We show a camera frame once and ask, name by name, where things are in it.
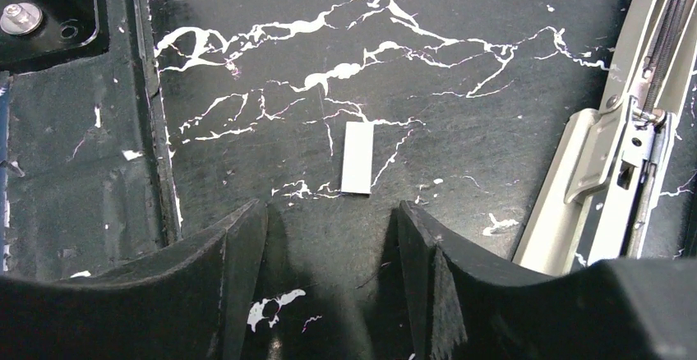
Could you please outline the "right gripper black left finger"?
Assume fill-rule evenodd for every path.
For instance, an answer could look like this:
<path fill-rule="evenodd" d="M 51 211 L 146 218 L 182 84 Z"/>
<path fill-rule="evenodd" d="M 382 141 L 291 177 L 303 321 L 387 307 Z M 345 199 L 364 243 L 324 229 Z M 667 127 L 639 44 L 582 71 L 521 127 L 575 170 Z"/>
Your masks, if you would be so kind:
<path fill-rule="evenodd" d="M 210 227 L 103 274 L 2 277 L 4 359 L 238 359 L 265 249 L 252 200 Z"/>

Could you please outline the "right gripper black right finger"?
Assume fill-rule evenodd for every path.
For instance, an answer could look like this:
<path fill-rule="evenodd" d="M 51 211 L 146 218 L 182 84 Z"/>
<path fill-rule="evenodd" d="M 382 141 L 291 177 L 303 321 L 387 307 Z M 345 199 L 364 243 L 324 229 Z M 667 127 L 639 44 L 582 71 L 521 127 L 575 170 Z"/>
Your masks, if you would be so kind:
<path fill-rule="evenodd" d="M 693 359 L 696 262 L 615 259 L 562 277 L 508 261 L 403 201 L 417 359 Z"/>

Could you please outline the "white stapler black handle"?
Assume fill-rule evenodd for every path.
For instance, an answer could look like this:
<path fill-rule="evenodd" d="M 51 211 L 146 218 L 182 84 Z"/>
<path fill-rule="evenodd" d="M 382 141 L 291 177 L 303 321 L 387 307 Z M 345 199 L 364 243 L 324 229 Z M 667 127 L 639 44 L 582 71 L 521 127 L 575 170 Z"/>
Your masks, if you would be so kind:
<path fill-rule="evenodd" d="M 630 0 L 602 102 L 566 124 L 515 264 L 560 276 L 643 255 L 695 61 L 696 0 Z"/>

